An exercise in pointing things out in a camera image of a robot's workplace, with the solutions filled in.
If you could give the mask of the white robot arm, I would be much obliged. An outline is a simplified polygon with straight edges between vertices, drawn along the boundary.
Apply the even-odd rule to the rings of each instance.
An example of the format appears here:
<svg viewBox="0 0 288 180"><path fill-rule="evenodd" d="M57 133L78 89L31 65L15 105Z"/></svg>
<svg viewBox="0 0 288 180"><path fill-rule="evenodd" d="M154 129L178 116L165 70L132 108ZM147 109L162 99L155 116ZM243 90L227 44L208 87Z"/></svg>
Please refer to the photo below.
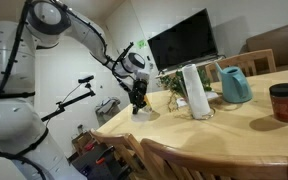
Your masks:
<svg viewBox="0 0 288 180"><path fill-rule="evenodd" d="M0 157L14 163L27 180L87 180L34 110L35 53L69 36L107 67L129 94L133 111L146 106L147 59L129 47L112 59L103 30L60 0L26 0L18 22L0 21Z"/></svg>

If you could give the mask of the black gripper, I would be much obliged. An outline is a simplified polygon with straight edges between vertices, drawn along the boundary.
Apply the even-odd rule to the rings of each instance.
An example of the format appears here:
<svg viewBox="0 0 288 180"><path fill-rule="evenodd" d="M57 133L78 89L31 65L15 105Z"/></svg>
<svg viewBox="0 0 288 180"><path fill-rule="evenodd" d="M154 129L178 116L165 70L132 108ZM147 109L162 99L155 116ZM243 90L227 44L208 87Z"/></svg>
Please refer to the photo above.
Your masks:
<svg viewBox="0 0 288 180"><path fill-rule="evenodd" d="M133 84L133 88L129 93L130 102L133 104L132 114L137 114L140 109L146 106L146 101L144 101L144 96L147 91L147 82L144 80L136 80Z"/></svg>

